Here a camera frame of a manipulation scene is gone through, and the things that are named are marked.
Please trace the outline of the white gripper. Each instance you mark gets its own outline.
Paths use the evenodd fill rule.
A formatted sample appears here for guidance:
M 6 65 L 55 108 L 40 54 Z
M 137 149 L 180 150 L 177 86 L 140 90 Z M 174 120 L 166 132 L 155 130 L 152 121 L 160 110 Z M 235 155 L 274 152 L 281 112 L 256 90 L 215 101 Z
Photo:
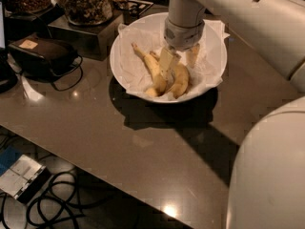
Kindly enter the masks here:
M 197 26 L 184 28 L 176 26 L 169 18 L 165 20 L 164 39 L 168 45 L 176 51 L 186 51 L 186 62 L 191 68 L 195 66 L 200 51 L 198 43 L 202 37 L 205 23 L 201 21 Z M 163 47 L 159 58 L 159 70 L 161 76 L 167 80 L 171 67 L 176 65 L 181 56 L 169 48 Z

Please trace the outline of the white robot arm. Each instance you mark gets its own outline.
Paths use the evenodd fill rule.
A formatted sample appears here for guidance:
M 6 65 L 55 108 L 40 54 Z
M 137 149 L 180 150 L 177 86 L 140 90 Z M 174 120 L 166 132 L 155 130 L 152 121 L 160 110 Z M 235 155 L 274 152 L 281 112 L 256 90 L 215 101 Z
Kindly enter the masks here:
M 258 92 L 297 97 L 245 135 L 234 160 L 226 229 L 305 229 L 305 4 L 303 0 L 170 0 L 165 39 L 190 49 L 210 11 L 263 60 Z

